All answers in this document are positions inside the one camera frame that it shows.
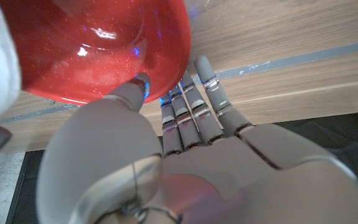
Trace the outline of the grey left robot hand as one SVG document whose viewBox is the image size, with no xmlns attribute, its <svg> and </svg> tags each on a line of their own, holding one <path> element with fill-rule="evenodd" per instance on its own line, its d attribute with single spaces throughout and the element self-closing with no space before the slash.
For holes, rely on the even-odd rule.
<svg viewBox="0 0 358 224">
<path fill-rule="evenodd" d="M 358 179 L 339 159 L 229 101 L 208 59 L 160 100 L 162 138 L 140 114 L 139 73 L 79 108 L 40 164 L 40 223 L 358 223 Z"/>
</svg>

